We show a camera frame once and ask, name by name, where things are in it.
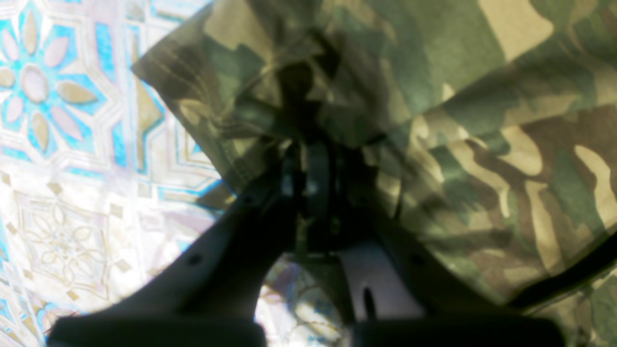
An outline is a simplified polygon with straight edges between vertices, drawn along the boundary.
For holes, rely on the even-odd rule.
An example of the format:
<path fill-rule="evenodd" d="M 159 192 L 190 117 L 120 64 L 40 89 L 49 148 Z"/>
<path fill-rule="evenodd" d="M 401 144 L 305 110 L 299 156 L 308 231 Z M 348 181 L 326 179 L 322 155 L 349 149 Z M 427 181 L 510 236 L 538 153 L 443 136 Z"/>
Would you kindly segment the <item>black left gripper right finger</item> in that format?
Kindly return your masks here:
<path fill-rule="evenodd" d="M 305 147 L 306 253 L 332 255 L 353 322 L 345 347 L 557 347 L 547 319 L 496 305 L 465 285 L 392 220 L 355 151 Z"/>

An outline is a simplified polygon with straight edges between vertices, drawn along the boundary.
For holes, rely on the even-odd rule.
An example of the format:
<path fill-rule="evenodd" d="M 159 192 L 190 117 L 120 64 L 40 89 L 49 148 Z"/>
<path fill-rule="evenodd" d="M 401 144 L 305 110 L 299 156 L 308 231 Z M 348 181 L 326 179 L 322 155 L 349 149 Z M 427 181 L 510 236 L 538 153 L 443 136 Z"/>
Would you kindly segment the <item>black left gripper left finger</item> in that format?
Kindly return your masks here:
<path fill-rule="evenodd" d="M 146 286 L 116 305 L 61 318 L 51 347 L 266 347 L 256 302 L 295 243 L 300 148 L 254 180 L 218 221 Z"/>

